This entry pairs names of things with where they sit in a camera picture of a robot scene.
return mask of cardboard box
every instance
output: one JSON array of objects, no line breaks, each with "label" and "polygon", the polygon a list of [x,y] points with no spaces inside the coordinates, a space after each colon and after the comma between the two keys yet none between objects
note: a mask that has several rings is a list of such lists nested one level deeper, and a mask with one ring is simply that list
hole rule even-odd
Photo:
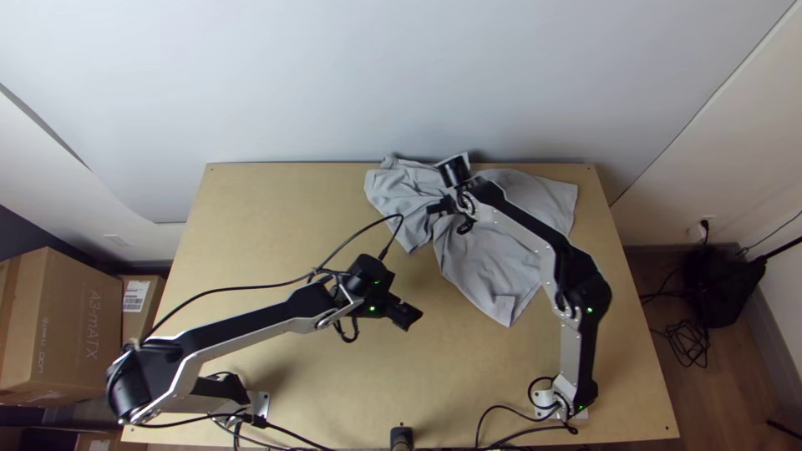
[{"label": "cardboard box", "polygon": [[72,430],[65,428],[27,428],[22,433],[22,451],[146,451],[147,443],[123,442],[119,430]]},{"label": "cardboard box", "polygon": [[0,403],[104,394],[119,354],[122,282],[48,247],[0,262]]},{"label": "cardboard box", "polygon": [[140,339],[156,319],[165,279],[159,276],[120,276],[123,280],[123,343]]},{"label": "cardboard box", "polygon": [[122,442],[123,433],[80,433],[75,451],[146,451],[147,443]]}]

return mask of black cable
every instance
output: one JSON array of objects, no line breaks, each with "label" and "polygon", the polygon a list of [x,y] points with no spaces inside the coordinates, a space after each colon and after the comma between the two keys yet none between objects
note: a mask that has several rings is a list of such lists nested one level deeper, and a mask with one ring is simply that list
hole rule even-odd
[{"label": "black cable", "polygon": [[217,421],[215,421],[214,423],[217,425],[217,427],[218,427],[218,428],[220,428],[220,429],[222,429],[222,430],[226,431],[227,433],[229,433],[229,434],[231,434],[231,435],[233,436],[233,440],[234,440],[234,449],[235,449],[235,450],[236,450],[236,449],[239,449],[239,440],[240,440],[240,439],[241,439],[241,440],[245,440],[246,442],[251,442],[251,443],[253,443],[253,444],[256,444],[256,445],[259,445],[259,446],[263,446],[263,447],[265,447],[265,448],[267,448],[267,449],[277,449],[278,451],[290,451],[290,449],[291,449],[291,448],[283,448],[283,447],[281,447],[281,446],[271,445],[271,444],[269,444],[269,443],[260,442],[260,441],[258,441],[258,440],[255,440],[255,439],[253,439],[253,438],[249,438],[249,437],[246,437],[246,436],[242,435],[242,434],[240,433],[240,431],[241,431],[241,429],[242,429],[242,424],[244,424],[243,422],[239,422],[239,423],[237,423],[237,424],[234,426],[234,430],[233,430],[233,431],[232,431],[232,430],[230,430],[230,429],[228,429],[228,428],[226,428],[226,426],[224,426],[224,425],[220,424],[220,423],[219,423],[219,422],[217,422]]},{"label": "black cable", "polygon": [[553,407],[555,407],[556,405],[559,404],[557,401],[555,401],[555,402],[551,403],[551,405],[541,406],[541,405],[535,403],[535,399],[532,398],[532,388],[534,388],[535,385],[538,382],[540,382],[540,381],[549,381],[549,383],[553,383],[554,379],[555,378],[553,378],[551,376],[540,376],[539,378],[535,378],[535,380],[533,380],[532,382],[529,383],[529,387],[526,389],[526,397],[529,398],[529,402],[532,403],[533,406],[535,406],[535,407],[537,407],[539,409],[542,409],[542,410],[548,410],[548,409],[553,408]]},{"label": "black cable", "polygon": [[186,419],[186,420],[176,421],[176,422],[173,422],[173,423],[161,423],[161,424],[144,423],[144,424],[136,424],[135,426],[139,426],[140,428],[148,428],[148,429],[173,428],[174,426],[181,426],[183,424],[195,423],[195,422],[203,421],[203,420],[209,419],[209,418],[214,419],[214,418],[231,418],[231,417],[243,418],[243,416],[238,414],[238,413],[210,413],[210,414],[204,415],[202,417],[189,418],[189,419]]},{"label": "black cable", "polygon": [[571,435],[577,435],[577,434],[579,433],[579,429],[577,429],[577,428],[575,428],[575,427],[571,426],[571,425],[570,425],[570,424],[568,424],[568,423],[563,423],[563,424],[562,424],[562,425],[560,425],[560,426],[542,426],[542,427],[540,427],[540,428],[524,429],[523,431],[520,431],[520,432],[518,432],[518,433],[514,433],[514,434],[512,434],[512,435],[509,435],[509,436],[507,436],[507,437],[504,437],[503,439],[501,439],[501,440],[498,440],[498,441],[496,441],[495,443],[491,444],[491,445],[490,445],[488,448],[489,448],[489,449],[496,449],[496,448],[498,448],[498,447],[504,446],[504,443],[506,443],[506,442],[508,442],[508,441],[512,440],[513,438],[518,438],[518,437],[520,437],[521,435],[527,435],[528,433],[536,433],[536,432],[543,432],[543,431],[552,431],[552,430],[555,430],[555,429],[567,429],[567,430],[568,430],[568,432],[569,432],[569,433],[571,433]]},{"label": "black cable", "polygon": [[741,249],[741,250],[739,251],[739,253],[738,253],[738,254],[736,254],[735,256],[736,256],[736,257],[745,256],[746,254],[748,254],[748,253],[749,253],[749,251],[750,251],[750,250],[752,250],[752,248],[754,248],[754,247],[756,247],[756,246],[759,246],[761,243],[763,243],[764,241],[766,241],[766,240],[768,240],[769,238],[771,238],[772,236],[774,236],[774,235],[775,235],[777,232],[779,232],[779,231],[783,230],[783,229],[784,229],[784,228],[785,228],[785,227],[786,227],[788,224],[790,224],[790,223],[794,222],[794,221],[796,220],[796,218],[799,218],[801,215],[802,215],[802,210],[800,210],[800,211],[799,211],[799,212],[798,212],[796,215],[794,215],[794,217],[793,217],[793,218],[791,218],[791,219],[787,220],[785,223],[783,223],[783,225],[781,225],[780,227],[777,227],[776,229],[774,229],[774,231],[773,231],[773,232],[771,232],[771,233],[769,233],[768,235],[764,236],[762,240],[760,240],[760,241],[758,241],[758,242],[754,243],[754,244],[753,244],[753,245],[751,245],[751,246],[746,246],[746,247],[744,247],[743,249]]},{"label": "black cable", "polygon": [[497,409],[497,408],[500,408],[502,410],[506,410],[507,412],[512,412],[515,415],[518,415],[519,417],[521,417],[523,419],[528,419],[529,421],[534,422],[534,423],[539,423],[541,421],[546,421],[547,419],[549,419],[551,417],[551,415],[554,415],[554,413],[559,409],[559,407],[555,407],[547,415],[545,415],[543,417],[540,417],[540,418],[533,418],[533,417],[527,416],[527,415],[525,415],[525,414],[523,414],[521,412],[518,412],[517,410],[515,410],[515,409],[513,409],[511,407],[502,406],[500,404],[496,404],[496,405],[490,406],[485,410],[484,413],[482,413],[482,416],[479,418],[479,423],[476,425],[476,437],[475,437],[475,441],[474,441],[474,446],[476,448],[479,447],[479,434],[480,434],[480,430],[482,428],[482,423],[485,421],[485,417],[487,416],[488,413],[492,412],[494,409]]},{"label": "black cable", "polygon": [[176,314],[176,313],[177,313],[179,310],[181,310],[182,308],[184,308],[184,307],[186,307],[186,306],[190,305],[192,302],[196,301],[197,299],[200,299],[200,298],[201,298],[201,297],[203,297],[203,296],[207,296],[207,295],[214,294],[214,293],[220,293],[220,292],[224,292],[224,291],[265,290],[265,289],[268,289],[268,288],[278,288],[279,286],[287,286],[287,285],[292,285],[293,283],[300,282],[300,281],[302,281],[302,280],[304,280],[304,279],[307,279],[307,283],[308,283],[308,282],[310,282],[310,281],[312,280],[312,278],[313,278],[313,277],[314,277],[314,276],[315,276],[317,273],[319,273],[319,272],[320,272],[320,271],[323,269],[323,267],[324,267],[324,266],[325,266],[325,265],[326,265],[326,264],[327,264],[327,263],[328,263],[328,262],[329,262],[329,261],[330,261],[332,258],[334,258],[334,256],[335,256],[335,255],[336,255],[336,254],[337,254],[337,253],[338,253],[340,250],[342,250],[342,249],[343,249],[343,247],[347,246],[347,245],[348,245],[348,243],[350,243],[351,241],[353,241],[353,240],[354,240],[356,237],[358,237],[358,236],[362,235],[362,233],[364,233],[365,231],[368,231],[368,230],[370,230],[371,228],[375,227],[377,224],[381,224],[382,222],[385,222],[386,220],[390,220],[390,219],[393,219],[393,218],[398,218],[398,219],[399,219],[399,221],[398,221],[398,226],[396,226],[396,229],[395,229],[395,232],[393,233],[393,236],[391,236],[391,237],[390,237],[390,241],[388,241],[387,245],[386,245],[386,246],[385,246],[385,247],[384,247],[384,248],[381,250],[381,252],[379,253],[379,260],[382,260],[382,259],[383,259],[383,258],[384,258],[384,257],[387,255],[387,252],[388,252],[388,250],[389,250],[390,246],[393,244],[393,240],[395,239],[395,236],[398,234],[398,230],[401,228],[401,225],[404,223],[404,215],[401,215],[400,213],[396,213],[396,214],[394,214],[394,215],[387,215],[387,216],[385,216],[385,217],[384,217],[384,218],[382,218],[382,219],[375,220],[374,222],[372,222],[372,223],[370,223],[370,224],[368,224],[368,225],[364,226],[362,229],[360,229],[359,231],[357,231],[356,233],[354,233],[353,235],[351,235],[350,237],[348,237],[348,239],[347,239],[347,240],[345,240],[345,241],[344,241],[344,242],[343,242],[343,243],[342,243],[340,246],[338,246],[338,247],[337,247],[337,249],[335,249],[335,250],[334,250],[334,252],[332,252],[332,253],[331,253],[331,255],[329,255],[328,257],[326,257],[326,259],[325,259],[325,260],[323,260],[323,262],[322,262],[320,265],[318,265],[318,266],[317,266],[317,267],[316,267],[316,268],[315,268],[313,271],[309,271],[308,273],[304,274],[303,276],[300,276],[300,277],[298,277],[298,278],[296,278],[296,279],[293,279],[293,280],[291,280],[291,281],[285,281],[285,282],[282,282],[282,283],[276,283],[276,284],[271,284],[271,285],[227,286],[227,287],[224,287],[224,288],[215,288],[215,289],[212,289],[212,290],[207,290],[207,291],[203,291],[202,293],[196,294],[196,295],[194,295],[193,297],[191,297],[191,298],[187,299],[186,301],[182,302],[182,303],[181,303],[179,306],[177,306],[176,308],[174,308],[174,309],[170,310],[170,312],[169,312],[169,313],[167,313],[167,315],[165,315],[163,318],[161,318],[161,319],[160,319],[160,320],[159,320],[159,321],[158,321],[158,322],[157,322],[157,323],[156,323],[156,324],[155,324],[155,325],[154,325],[154,326],[153,326],[153,327],[150,329],[150,331],[149,331],[148,333],[146,333],[144,337],[142,337],[142,340],[141,340],[141,341],[144,341],[144,340],[146,340],[148,337],[150,337],[151,335],[153,335],[153,333],[154,333],[154,332],[155,332],[155,331],[156,331],[156,330],[157,330],[159,327],[161,327],[161,326],[162,326],[162,325],[163,325],[163,324],[164,324],[164,323],[165,323],[165,322],[166,322],[168,319],[170,319],[170,318],[171,318],[173,315],[175,315],[175,314]]},{"label": "black cable", "polygon": [[224,292],[224,291],[266,290],[266,289],[268,289],[268,288],[278,288],[279,286],[287,286],[287,285],[292,285],[293,283],[298,283],[298,282],[300,282],[300,281],[302,281],[302,280],[306,279],[306,278],[307,278],[307,276],[310,276],[310,277],[311,277],[311,276],[314,276],[314,274],[315,274],[315,272],[314,272],[314,271],[309,271],[308,273],[304,274],[303,276],[300,276],[300,277],[297,277],[297,278],[295,278],[295,279],[292,279],[291,281],[284,281],[284,282],[281,282],[281,283],[273,283],[273,284],[270,284],[270,285],[244,285],[244,286],[226,286],[226,287],[223,287],[223,288],[214,288],[214,289],[212,289],[212,290],[203,291],[202,293],[198,293],[198,294],[194,295],[193,297],[191,297],[191,298],[187,299],[186,301],[182,302],[182,303],[181,303],[181,304],[179,304],[179,305],[178,305],[176,308],[174,308],[174,309],[170,310],[170,312],[169,312],[169,313],[167,313],[167,314],[166,314],[166,315],[165,315],[163,318],[161,318],[161,319],[160,319],[160,320],[159,320],[159,321],[158,321],[158,322],[157,322],[157,323],[156,323],[156,324],[155,324],[155,325],[154,325],[154,326],[153,326],[153,327],[150,329],[150,331],[149,331],[147,334],[145,334],[145,336],[144,336],[144,337],[142,337],[142,340],[141,340],[141,341],[143,342],[143,341],[145,341],[145,340],[146,340],[148,337],[150,337],[151,335],[153,335],[153,332],[156,332],[156,329],[158,329],[159,327],[161,327],[161,326],[162,326],[162,325],[163,325],[163,324],[164,324],[164,323],[165,323],[167,320],[169,320],[169,319],[170,319],[170,318],[171,318],[173,315],[175,315],[176,313],[178,313],[178,311],[179,311],[179,310],[181,310],[182,308],[184,308],[184,307],[186,307],[186,306],[190,305],[192,302],[194,302],[194,301],[196,301],[196,300],[198,300],[198,299],[202,298],[203,296],[207,296],[207,295],[214,294],[214,293],[221,293],[221,292]]},{"label": "black cable", "polygon": [[337,334],[342,338],[342,340],[346,343],[353,343],[357,341],[359,337],[359,325],[357,324],[357,318],[351,317],[351,325],[353,326],[353,336],[348,337],[343,332],[343,325],[340,323],[340,320],[336,320],[333,324],[334,330],[337,331]]},{"label": "black cable", "polygon": [[655,300],[660,296],[666,296],[666,293],[663,293],[662,291],[666,288],[668,281],[670,281],[671,278],[674,277],[674,275],[676,275],[681,269],[682,267],[680,266],[679,268],[676,268],[673,271],[669,272],[668,276],[666,276],[666,278],[662,281],[662,284],[660,284],[660,288],[658,288],[657,291],[655,291],[654,293],[641,295],[640,298],[643,299],[643,301],[641,301],[641,305],[645,306],[646,304],[648,304],[649,302]]},{"label": "black cable", "polygon": [[[228,428],[224,427],[222,424],[218,423],[218,425],[221,428],[224,428],[226,431],[228,431]],[[234,443],[233,443],[234,451],[240,451],[240,431],[241,430],[242,430],[242,421],[238,422],[234,426],[234,433],[232,434],[234,436],[234,437],[232,437],[232,440],[234,441]]]},{"label": "black cable", "polygon": [[665,332],[651,328],[649,330],[668,340],[674,357],[683,367],[708,367],[708,349],[711,343],[707,329],[689,320],[682,320],[666,326]]},{"label": "black cable", "polygon": [[310,439],[308,439],[306,437],[303,437],[302,435],[294,433],[293,431],[291,431],[289,429],[282,428],[281,426],[276,426],[273,423],[268,423],[267,427],[270,428],[270,429],[275,429],[276,431],[278,431],[280,433],[285,433],[286,435],[289,435],[292,438],[295,438],[297,440],[301,440],[302,442],[304,442],[304,443],[306,443],[308,445],[312,445],[315,448],[322,449],[323,451],[334,451],[331,448],[326,448],[325,446],[323,446],[323,445],[321,445],[319,443],[315,443],[312,440],[310,440]]},{"label": "black cable", "polygon": [[378,254],[378,259],[379,260],[383,260],[384,257],[387,255],[387,252],[389,251],[390,246],[393,244],[393,240],[395,239],[395,236],[398,234],[398,231],[401,229],[401,225],[404,223],[404,215],[402,215],[400,213],[387,215],[384,218],[379,219],[379,220],[375,220],[374,222],[371,222],[370,224],[364,226],[362,229],[359,229],[356,233],[354,233],[353,235],[349,236],[347,240],[343,241],[343,243],[340,246],[338,246],[337,249],[335,249],[334,252],[331,253],[331,255],[326,257],[320,265],[317,265],[316,271],[319,271],[321,268],[323,268],[332,258],[334,258],[334,256],[337,253],[339,253],[339,251],[341,251],[343,249],[343,247],[347,246],[351,241],[356,239],[358,236],[362,235],[366,231],[369,231],[370,229],[374,228],[375,226],[385,222],[386,220],[391,220],[393,218],[398,218],[398,225],[395,227],[395,232],[393,232],[393,236],[390,237],[390,240],[387,242],[387,245]]}]

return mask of wooden floor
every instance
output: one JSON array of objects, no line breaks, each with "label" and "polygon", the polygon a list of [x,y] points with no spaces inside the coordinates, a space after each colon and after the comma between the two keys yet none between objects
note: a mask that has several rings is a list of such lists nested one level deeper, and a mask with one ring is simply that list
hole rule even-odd
[{"label": "wooden floor", "polygon": [[[680,254],[634,251],[627,259],[638,292],[655,292]],[[679,277],[668,287],[677,287]],[[658,298],[644,306],[649,326],[662,330],[690,317],[684,302]],[[743,317],[724,329],[711,331],[708,367],[685,368],[666,340],[652,335],[668,393],[677,415],[679,439],[635,443],[592,444],[592,451],[800,450],[802,442],[766,425],[767,419],[787,422],[779,411],[777,393]],[[150,451],[213,451],[223,448],[150,445]],[[571,447],[549,449],[573,451]]]}]

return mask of barcode label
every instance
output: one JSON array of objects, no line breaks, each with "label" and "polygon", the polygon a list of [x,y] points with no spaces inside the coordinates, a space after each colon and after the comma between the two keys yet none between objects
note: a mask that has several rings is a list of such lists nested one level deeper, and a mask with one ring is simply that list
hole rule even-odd
[{"label": "barcode label", "polygon": [[123,296],[123,312],[142,312],[150,281],[129,281]]}]

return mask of robotic arm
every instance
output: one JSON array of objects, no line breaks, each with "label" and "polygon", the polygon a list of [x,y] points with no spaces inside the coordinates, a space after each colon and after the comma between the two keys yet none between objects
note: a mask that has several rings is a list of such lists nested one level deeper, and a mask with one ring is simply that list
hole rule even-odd
[{"label": "robotic arm", "polygon": [[543,288],[561,321],[560,373],[552,380],[551,389],[530,393],[530,398],[541,395],[536,403],[540,415],[551,413],[553,405],[559,406],[555,413],[563,421],[584,413],[598,396],[593,380],[596,334],[612,298],[596,263],[563,234],[507,200],[496,183],[471,177],[467,154],[435,167],[449,195],[429,207],[429,213],[462,215],[465,222],[458,228],[459,234],[470,232],[476,222],[495,224],[540,255]]},{"label": "robotic arm", "polygon": [[[162,412],[266,415],[269,393],[247,391],[230,372],[199,378],[204,362],[285,332],[315,332],[344,317],[388,317],[409,329],[423,313],[390,291],[395,275],[362,254],[347,272],[295,290],[279,304],[127,345],[106,372],[109,406],[120,423],[147,423]],[[326,283],[336,280],[331,289]]]}]

